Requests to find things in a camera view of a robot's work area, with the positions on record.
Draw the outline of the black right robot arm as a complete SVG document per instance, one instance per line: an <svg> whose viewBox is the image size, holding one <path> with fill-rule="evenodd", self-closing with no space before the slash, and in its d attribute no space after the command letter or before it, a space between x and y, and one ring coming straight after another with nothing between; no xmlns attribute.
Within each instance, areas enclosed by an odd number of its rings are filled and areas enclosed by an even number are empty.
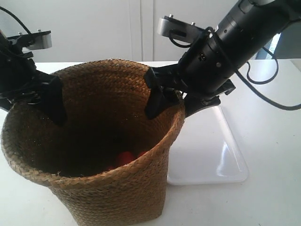
<svg viewBox="0 0 301 226"><path fill-rule="evenodd" d="M234 74L271 38L301 20L298 0L240 0L216 28L199 28L165 16L158 33L185 48L178 63L152 67L144 75L150 89L145 107L149 119L179 104L177 92L185 93L185 115L220 104L235 86Z"/></svg>

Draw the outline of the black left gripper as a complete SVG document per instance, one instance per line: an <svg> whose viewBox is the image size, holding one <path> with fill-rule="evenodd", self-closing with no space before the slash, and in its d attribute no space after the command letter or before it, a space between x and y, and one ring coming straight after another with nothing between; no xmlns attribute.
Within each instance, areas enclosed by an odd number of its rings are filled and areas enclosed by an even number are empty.
<svg viewBox="0 0 301 226"><path fill-rule="evenodd" d="M63 126L67 113L63 104L63 83L59 76L37 70L32 52L23 53L28 40L0 40L0 108L9 111L24 101L43 112L54 124Z"/></svg>

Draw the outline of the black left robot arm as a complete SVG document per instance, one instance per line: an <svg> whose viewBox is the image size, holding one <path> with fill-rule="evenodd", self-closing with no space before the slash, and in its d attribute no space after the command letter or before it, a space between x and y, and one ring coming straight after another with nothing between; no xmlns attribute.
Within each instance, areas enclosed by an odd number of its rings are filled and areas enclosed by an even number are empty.
<svg viewBox="0 0 301 226"><path fill-rule="evenodd" d="M42 111L54 124L67 121L63 105L63 83L59 76L37 70L33 53L51 47L50 31L12 37L0 35L0 107L9 111L24 102Z"/></svg>

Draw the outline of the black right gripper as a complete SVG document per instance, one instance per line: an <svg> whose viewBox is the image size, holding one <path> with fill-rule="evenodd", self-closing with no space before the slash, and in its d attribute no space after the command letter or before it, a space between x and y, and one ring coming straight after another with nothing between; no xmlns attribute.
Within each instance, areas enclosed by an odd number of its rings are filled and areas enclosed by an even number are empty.
<svg viewBox="0 0 301 226"><path fill-rule="evenodd" d="M178 63L152 67L143 76L150 89L144 109L148 119L154 119L166 109L178 105L175 90L187 93L185 117L218 106L220 94L230 94L235 86L229 79L230 66L220 53L214 37L202 32Z"/></svg>

